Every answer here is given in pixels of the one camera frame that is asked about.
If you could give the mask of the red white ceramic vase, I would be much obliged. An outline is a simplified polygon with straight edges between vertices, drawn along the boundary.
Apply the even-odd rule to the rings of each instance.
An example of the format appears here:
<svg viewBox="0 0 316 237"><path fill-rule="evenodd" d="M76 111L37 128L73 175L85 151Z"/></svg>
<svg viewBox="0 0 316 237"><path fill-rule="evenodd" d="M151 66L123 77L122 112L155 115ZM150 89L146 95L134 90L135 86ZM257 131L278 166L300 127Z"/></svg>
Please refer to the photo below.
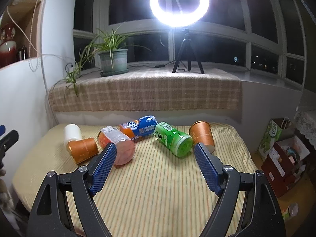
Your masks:
<svg viewBox="0 0 316 237"><path fill-rule="evenodd" d="M13 23L6 24L1 28L1 68L16 62L17 44L14 40L16 29Z"/></svg>

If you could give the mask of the pink plastic bottle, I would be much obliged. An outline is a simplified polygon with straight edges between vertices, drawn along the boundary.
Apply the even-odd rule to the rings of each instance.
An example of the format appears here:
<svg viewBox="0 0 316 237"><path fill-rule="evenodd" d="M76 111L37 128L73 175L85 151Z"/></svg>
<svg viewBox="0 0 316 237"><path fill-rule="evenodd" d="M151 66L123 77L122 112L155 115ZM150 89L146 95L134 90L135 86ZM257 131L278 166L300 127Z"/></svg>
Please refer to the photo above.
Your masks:
<svg viewBox="0 0 316 237"><path fill-rule="evenodd" d="M129 163L135 154L135 143L116 127L107 126L98 134L98 144L104 149L108 143L113 143L117 149L115 166L122 166Z"/></svg>

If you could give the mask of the black blue left-hand gripper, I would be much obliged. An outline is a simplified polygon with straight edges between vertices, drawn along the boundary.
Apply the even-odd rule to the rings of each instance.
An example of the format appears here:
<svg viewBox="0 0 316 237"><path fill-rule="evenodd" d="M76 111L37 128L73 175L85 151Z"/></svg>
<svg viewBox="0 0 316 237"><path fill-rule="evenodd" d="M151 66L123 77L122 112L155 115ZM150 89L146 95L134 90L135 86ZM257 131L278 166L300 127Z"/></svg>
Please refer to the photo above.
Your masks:
<svg viewBox="0 0 316 237"><path fill-rule="evenodd" d="M2 162L5 153L19 140L19 134L16 130L11 130L1 138L0 141L0 169L4 167L4 164Z"/></svg>

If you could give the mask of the white lace cloth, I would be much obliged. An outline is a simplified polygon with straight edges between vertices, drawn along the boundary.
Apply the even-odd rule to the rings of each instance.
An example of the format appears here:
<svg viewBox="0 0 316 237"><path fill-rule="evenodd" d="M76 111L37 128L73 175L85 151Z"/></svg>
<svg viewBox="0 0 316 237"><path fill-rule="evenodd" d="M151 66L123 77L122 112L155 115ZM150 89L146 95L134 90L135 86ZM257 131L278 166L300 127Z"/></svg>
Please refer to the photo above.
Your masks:
<svg viewBox="0 0 316 237"><path fill-rule="evenodd" d="M304 135L315 148L316 144L316 111L315 109L298 106L294 121L296 128Z"/></svg>

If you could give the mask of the beige plaid windowsill cloth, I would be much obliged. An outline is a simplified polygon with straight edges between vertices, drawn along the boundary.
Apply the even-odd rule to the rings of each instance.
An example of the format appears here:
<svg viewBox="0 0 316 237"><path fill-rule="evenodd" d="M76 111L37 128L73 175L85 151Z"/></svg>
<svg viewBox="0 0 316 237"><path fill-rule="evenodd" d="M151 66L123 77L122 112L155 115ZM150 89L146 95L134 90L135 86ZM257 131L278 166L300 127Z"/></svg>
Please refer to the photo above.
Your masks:
<svg viewBox="0 0 316 237"><path fill-rule="evenodd" d="M237 110L241 80L220 69L205 74L133 68L101 76L93 72L76 84L56 83L48 93L54 112Z"/></svg>

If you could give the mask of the red cardboard box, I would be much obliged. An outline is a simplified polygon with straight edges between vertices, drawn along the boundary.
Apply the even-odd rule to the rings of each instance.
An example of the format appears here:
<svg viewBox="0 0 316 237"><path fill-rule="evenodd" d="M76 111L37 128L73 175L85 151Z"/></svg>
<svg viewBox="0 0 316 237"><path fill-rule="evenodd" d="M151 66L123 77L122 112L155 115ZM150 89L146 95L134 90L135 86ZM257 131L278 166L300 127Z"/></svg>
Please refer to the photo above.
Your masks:
<svg viewBox="0 0 316 237"><path fill-rule="evenodd" d="M299 181L306 169L304 159L308 155L309 150L296 135L273 144L261 168L277 198Z"/></svg>

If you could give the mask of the blue orange drink bottle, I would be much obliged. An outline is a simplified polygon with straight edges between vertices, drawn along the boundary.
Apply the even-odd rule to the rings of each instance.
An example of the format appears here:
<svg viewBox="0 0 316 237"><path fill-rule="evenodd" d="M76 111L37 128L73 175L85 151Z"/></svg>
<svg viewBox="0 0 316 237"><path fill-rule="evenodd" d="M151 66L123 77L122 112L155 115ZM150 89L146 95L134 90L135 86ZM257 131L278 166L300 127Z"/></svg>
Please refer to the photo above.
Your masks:
<svg viewBox="0 0 316 237"><path fill-rule="evenodd" d="M155 116L144 116L134 121L119 125L120 131L127 135L131 140L145 137L154 133L157 120Z"/></svg>

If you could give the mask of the green white paper bag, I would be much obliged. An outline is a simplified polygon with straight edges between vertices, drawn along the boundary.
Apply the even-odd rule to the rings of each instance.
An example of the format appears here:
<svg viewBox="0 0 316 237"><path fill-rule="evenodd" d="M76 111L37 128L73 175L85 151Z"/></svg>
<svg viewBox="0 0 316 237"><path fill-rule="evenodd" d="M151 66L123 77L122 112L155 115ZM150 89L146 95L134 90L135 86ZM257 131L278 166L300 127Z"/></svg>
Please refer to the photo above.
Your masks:
<svg viewBox="0 0 316 237"><path fill-rule="evenodd" d="M292 137L295 129L295 124L289 118L271 119L257 149L261 159L264 161L267 158L275 142Z"/></svg>

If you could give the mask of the green potted spider plant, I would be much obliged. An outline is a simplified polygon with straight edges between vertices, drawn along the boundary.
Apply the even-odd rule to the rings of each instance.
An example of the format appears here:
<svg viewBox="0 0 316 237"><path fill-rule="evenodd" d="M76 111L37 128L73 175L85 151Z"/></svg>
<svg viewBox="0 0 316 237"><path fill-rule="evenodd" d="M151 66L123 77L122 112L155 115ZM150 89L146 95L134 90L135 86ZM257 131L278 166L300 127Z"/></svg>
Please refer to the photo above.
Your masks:
<svg viewBox="0 0 316 237"><path fill-rule="evenodd" d="M79 79L83 76L84 66L94 60L100 59L102 76L112 76L128 71L127 53L131 45L127 44L130 34L119 32L119 28L112 28L109 31L98 29L98 33L92 40L79 51L79 59L74 63L67 63L65 66L66 76L59 80L50 90L55 91L59 84L64 83L66 91L74 92L76 97L80 96Z"/></svg>

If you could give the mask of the orange paper cup right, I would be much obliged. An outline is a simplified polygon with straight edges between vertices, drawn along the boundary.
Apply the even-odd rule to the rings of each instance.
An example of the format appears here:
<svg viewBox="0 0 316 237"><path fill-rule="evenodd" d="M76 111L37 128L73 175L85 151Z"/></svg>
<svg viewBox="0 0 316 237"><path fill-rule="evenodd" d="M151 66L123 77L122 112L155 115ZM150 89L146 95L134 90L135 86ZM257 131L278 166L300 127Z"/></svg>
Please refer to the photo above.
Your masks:
<svg viewBox="0 0 316 237"><path fill-rule="evenodd" d="M203 143L212 154L215 151L215 143L211 132L211 125L206 121L197 121L189 129L189 135L193 144Z"/></svg>

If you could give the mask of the black tripod stand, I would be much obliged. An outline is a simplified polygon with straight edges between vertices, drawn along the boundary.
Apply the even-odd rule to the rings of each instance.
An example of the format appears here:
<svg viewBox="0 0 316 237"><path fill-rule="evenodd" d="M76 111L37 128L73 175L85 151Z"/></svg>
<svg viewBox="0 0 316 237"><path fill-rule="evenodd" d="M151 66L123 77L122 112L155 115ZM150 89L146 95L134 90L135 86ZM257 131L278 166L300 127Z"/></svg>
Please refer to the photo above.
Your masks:
<svg viewBox="0 0 316 237"><path fill-rule="evenodd" d="M187 71L191 71L192 70L192 61L193 61L193 58L196 60L196 62L198 63L198 67L200 69L200 73L201 74L205 74L204 72L204 69L203 69L203 66L202 66L202 63L198 57L198 54L196 52L196 49L195 49L195 46L192 42L192 39L191 39L191 35L190 35L190 31L189 31L189 28L188 27L185 27L183 29L184 31L184 38L183 38L183 41L180 45L180 48L179 48L179 51L178 51L178 55L176 57L176 60L175 60L175 63L174 63L174 67L172 69L172 73L176 73L178 68L179 68L179 65L180 65L180 62L181 62L181 58L182 56L185 56L186 58L186 61L187 61L187 67L186 67L186 70Z"/></svg>

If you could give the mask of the orange paper cup lying left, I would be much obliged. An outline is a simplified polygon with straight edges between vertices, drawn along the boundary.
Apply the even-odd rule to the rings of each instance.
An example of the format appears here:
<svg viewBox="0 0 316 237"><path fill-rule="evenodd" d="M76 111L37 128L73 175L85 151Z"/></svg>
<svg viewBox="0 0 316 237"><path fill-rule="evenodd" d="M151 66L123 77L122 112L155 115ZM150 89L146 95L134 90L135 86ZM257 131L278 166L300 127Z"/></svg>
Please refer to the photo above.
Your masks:
<svg viewBox="0 0 316 237"><path fill-rule="evenodd" d="M80 164L99 153L97 144L93 138L70 141L66 147L76 164Z"/></svg>

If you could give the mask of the wooden shelf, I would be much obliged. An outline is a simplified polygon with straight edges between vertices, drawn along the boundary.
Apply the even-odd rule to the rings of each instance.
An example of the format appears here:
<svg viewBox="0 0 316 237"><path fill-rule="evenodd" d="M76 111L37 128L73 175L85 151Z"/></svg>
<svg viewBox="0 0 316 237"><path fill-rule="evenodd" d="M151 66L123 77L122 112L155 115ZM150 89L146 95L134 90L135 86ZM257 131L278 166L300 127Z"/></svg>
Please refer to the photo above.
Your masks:
<svg viewBox="0 0 316 237"><path fill-rule="evenodd" d="M41 26L46 0L9 0L1 10L1 28L13 23L17 44L16 62L39 60L41 53Z"/></svg>

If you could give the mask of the green tea can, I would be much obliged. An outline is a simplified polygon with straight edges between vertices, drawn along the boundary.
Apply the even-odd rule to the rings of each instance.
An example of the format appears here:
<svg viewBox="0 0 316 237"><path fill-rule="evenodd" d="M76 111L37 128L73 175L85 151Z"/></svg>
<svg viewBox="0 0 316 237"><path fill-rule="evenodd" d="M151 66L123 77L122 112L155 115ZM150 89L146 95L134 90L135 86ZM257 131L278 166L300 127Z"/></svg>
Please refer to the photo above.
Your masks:
<svg viewBox="0 0 316 237"><path fill-rule="evenodd" d="M156 125L153 135L175 156L186 156L192 149L193 139L166 122Z"/></svg>

